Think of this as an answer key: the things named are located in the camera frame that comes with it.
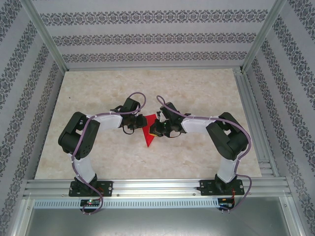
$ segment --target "metal bracket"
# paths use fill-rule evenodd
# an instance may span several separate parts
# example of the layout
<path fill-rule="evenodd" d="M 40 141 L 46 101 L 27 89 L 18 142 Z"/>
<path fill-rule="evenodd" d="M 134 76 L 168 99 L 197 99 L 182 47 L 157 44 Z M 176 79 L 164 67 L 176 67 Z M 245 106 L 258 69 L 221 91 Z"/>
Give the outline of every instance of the metal bracket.
<path fill-rule="evenodd" d="M 113 181 L 97 181 L 96 189 L 101 192 L 103 197 L 111 197 L 113 190 Z M 93 191 L 92 194 L 87 194 L 85 191 L 79 191 L 76 181 L 72 181 L 69 190 L 70 197 L 99 197 L 99 195 Z"/>
<path fill-rule="evenodd" d="M 219 196 L 219 195 L 232 195 L 232 190 L 234 189 L 235 195 L 244 195 L 243 182 L 240 179 L 236 179 L 233 184 L 227 189 L 221 192 L 216 187 L 216 181 L 214 179 L 203 179 L 199 181 L 200 187 L 197 190 L 200 191 L 202 196 Z"/>

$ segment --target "red triangle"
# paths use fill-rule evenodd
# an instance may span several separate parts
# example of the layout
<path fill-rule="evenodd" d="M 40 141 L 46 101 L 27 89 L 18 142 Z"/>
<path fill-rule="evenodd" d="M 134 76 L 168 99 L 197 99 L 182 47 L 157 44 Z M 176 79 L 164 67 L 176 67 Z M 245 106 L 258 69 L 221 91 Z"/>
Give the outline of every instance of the red triangle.
<path fill-rule="evenodd" d="M 154 136 L 149 134 L 150 126 L 154 124 L 154 121 L 156 120 L 157 116 L 155 114 L 152 114 L 149 116 L 145 116 L 145 118 L 147 118 L 148 125 L 144 126 L 142 130 L 143 130 L 144 138 L 146 139 L 146 142 L 147 142 L 147 146 L 149 147 L 152 140 L 154 139 Z"/>

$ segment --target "patterned wallpaper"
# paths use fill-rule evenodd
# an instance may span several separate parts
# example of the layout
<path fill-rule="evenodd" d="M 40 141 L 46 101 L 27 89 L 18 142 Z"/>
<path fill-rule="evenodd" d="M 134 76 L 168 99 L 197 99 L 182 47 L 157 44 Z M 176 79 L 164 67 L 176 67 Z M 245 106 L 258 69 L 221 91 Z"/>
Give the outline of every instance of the patterned wallpaper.
<path fill-rule="evenodd" d="M 63 75 L 18 0 L 0 2 L 0 236 L 34 178 Z"/>
<path fill-rule="evenodd" d="M 69 68 L 240 66 L 274 0 L 34 0 Z"/>
<path fill-rule="evenodd" d="M 247 75 L 306 235 L 315 235 L 315 7 L 289 0 Z"/>

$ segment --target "marble tabletop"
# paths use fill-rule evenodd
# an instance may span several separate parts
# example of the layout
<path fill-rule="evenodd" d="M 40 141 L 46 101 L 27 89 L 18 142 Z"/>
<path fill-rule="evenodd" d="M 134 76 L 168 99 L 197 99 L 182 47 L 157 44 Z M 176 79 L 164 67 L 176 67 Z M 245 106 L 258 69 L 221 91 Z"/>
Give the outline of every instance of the marble tabletop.
<path fill-rule="evenodd" d="M 159 94 L 181 113 L 218 116 L 230 112 L 249 130 L 231 69 L 66 72 L 35 178 L 72 179 L 70 158 L 58 145 L 58 137 L 73 113 L 107 112 L 123 105 L 135 91 L 147 97 L 144 115 L 159 110 Z M 133 99 L 143 102 L 141 95 Z M 98 178 L 107 179 L 210 178 L 221 159 L 208 135 L 154 138 L 148 148 L 142 129 L 126 135 L 121 128 L 98 133 L 90 155 Z M 242 159 L 238 173 L 261 176 L 253 148 Z"/>

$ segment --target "purple cable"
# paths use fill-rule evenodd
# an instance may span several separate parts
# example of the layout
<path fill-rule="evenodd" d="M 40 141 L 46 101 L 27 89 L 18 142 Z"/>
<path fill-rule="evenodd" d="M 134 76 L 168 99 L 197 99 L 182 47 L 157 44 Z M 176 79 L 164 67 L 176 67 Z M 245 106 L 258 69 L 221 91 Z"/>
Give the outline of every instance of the purple cable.
<path fill-rule="evenodd" d="M 241 201 L 238 203 L 238 205 L 235 206 L 233 209 L 228 210 L 227 208 L 221 206 L 221 208 L 223 208 L 223 209 L 225 209 L 225 210 L 228 210 L 228 211 L 233 211 L 234 209 L 238 208 L 238 206 L 239 206 L 240 204 L 242 204 L 242 202 L 245 200 L 246 196 L 249 194 L 249 192 L 250 192 L 250 190 L 251 190 L 251 187 L 252 187 L 252 179 L 251 179 L 251 177 L 249 177 L 249 176 L 247 176 L 247 175 L 239 175 L 239 174 L 236 173 L 236 172 L 237 172 L 237 168 L 238 168 L 238 166 L 239 166 L 239 164 L 240 164 L 240 160 L 250 151 L 250 149 L 251 149 L 251 147 L 252 147 L 251 137 L 250 137 L 250 135 L 248 134 L 248 132 L 247 132 L 243 127 L 241 127 L 240 125 L 238 125 L 238 124 L 236 124 L 236 123 L 234 123 L 234 122 L 232 122 L 232 121 L 226 120 L 226 119 L 215 118 L 215 117 L 193 117 L 193 116 L 186 116 L 186 115 L 184 115 L 184 114 L 182 114 L 182 113 L 180 113 L 180 112 L 177 112 L 177 111 L 175 111 L 175 110 L 173 110 L 173 109 L 167 107 L 164 98 L 163 98 L 162 96 L 160 96 L 160 95 L 157 96 L 157 100 L 158 100 L 158 102 L 159 102 L 160 104 L 162 104 L 163 107 L 165 107 L 165 108 L 168 109 L 169 111 L 171 111 L 171 112 L 173 112 L 173 113 L 175 113 L 175 114 L 178 114 L 178 115 L 180 115 L 180 116 L 182 116 L 182 117 L 190 118 L 190 119 L 193 119 L 193 118 L 194 118 L 194 119 L 206 119 L 206 120 L 222 121 L 222 122 L 229 123 L 229 124 L 231 124 L 231 125 L 237 127 L 238 129 L 240 129 L 240 130 L 244 133 L 244 135 L 246 136 L 246 138 L 247 138 L 247 140 L 248 140 L 248 148 L 246 149 L 246 151 L 245 151 L 244 153 L 242 153 L 242 154 L 237 158 L 237 162 L 236 162 L 235 168 L 234 168 L 234 173 L 235 173 L 235 175 L 238 176 L 238 177 L 246 177 L 246 178 L 248 178 L 248 179 L 250 180 L 250 185 L 249 185 L 248 190 L 247 190 L 247 192 L 245 193 L 244 197 L 241 199 Z"/>
<path fill-rule="evenodd" d="M 74 165 L 74 158 L 75 158 L 75 155 L 76 155 L 77 152 L 78 152 L 78 149 L 79 149 L 79 147 L 80 147 L 80 145 L 81 145 L 81 143 L 82 143 L 84 134 L 85 134 L 85 132 L 86 132 L 86 130 L 87 130 L 87 127 L 88 127 L 88 125 L 89 125 L 89 123 L 90 123 L 90 121 L 91 121 L 92 119 L 94 119 L 95 117 L 106 116 L 106 115 L 111 115 L 111 114 L 113 114 L 113 115 L 128 115 L 128 114 L 133 114 L 133 113 L 136 113 L 136 112 L 140 112 L 140 111 L 141 111 L 141 109 L 146 105 L 147 98 L 146 98 L 146 96 L 145 96 L 143 93 L 141 93 L 141 92 L 134 92 L 134 93 L 132 93 L 128 98 L 130 98 L 131 96 L 133 96 L 133 95 L 135 95 L 135 94 L 140 94 L 140 95 L 142 95 L 142 96 L 144 97 L 144 102 L 143 102 L 142 106 L 140 106 L 137 110 L 132 111 L 132 112 L 106 112 L 106 113 L 99 113 L 99 114 L 96 114 L 96 115 L 90 117 L 90 118 L 87 120 L 87 122 L 86 122 L 86 124 L 85 124 L 85 126 L 84 126 L 84 128 L 83 128 L 83 130 L 82 130 L 82 134 L 81 134 L 81 137 L 80 137 L 79 142 L 78 142 L 78 144 L 77 144 L 77 147 L 75 148 L 73 154 L 71 155 L 72 168 L 73 168 L 73 171 L 74 171 L 75 174 L 76 174 L 76 177 L 79 178 L 79 179 L 80 179 L 85 185 L 87 185 L 90 189 L 92 189 L 93 191 L 95 191 L 95 192 L 99 195 L 99 198 L 100 198 L 100 200 L 101 200 L 101 203 L 100 203 L 99 207 L 98 207 L 95 211 L 93 211 L 93 212 L 91 212 L 91 213 L 86 213 L 86 212 L 84 211 L 84 208 L 85 208 L 85 206 L 86 206 L 86 205 L 84 205 L 83 208 L 82 208 L 82 211 L 83 211 L 83 214 L 84 214 L 84 215 L 93 215 L 93 214 L 99 212 L 100 209 L 103 207 L 104 200 L 103 200 L 103 195 L 102 195 L 97 189 L 95 189 L 93 186 L 91 186 L 89 183 L 87 183 L 87 182 L 79 175 L 79 173 L 78 173 L 78 171 L 77 171 L 77 169 L 75 168 L 75 165 Z"/>

